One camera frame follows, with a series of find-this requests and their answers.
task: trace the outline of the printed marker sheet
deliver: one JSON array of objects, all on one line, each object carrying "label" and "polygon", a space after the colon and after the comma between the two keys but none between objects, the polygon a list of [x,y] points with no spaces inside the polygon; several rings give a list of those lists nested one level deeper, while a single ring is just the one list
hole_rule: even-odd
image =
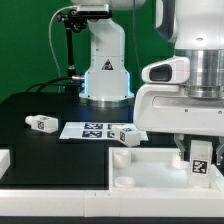
[{"label": "printed marker sheet", "polygon": [[[112,125],[127,125],[137,130],[134,124],[124,123],[92,123],[92,122],[67,122],[61,133],[60,139],[115,139],[111,128]],[[148,141],[145,131],[141,131],[141,140]]]}]

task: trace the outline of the cube with marker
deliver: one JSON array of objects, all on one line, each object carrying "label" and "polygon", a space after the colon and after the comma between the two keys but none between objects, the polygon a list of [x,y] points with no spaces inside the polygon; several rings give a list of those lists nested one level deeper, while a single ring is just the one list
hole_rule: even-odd
[{"label": "cube with marker", "polygon": [[210,169],[212,163],[212,142],[191,141],[190,168],[188,183],[191,186],[210,187]]},{"label": "cube with marker", "polygon": [[133,147],[140,145],[141,133],[133,130],[128,125],[113,125],[112,131],[115,134],[115,139],[126,146]]},{"label": "cube with marker", "polygon": [[58,130],[58,119],[47,117],[44,115],[28,116],[25,122],[31,126],[32,129],[52,133]]}]

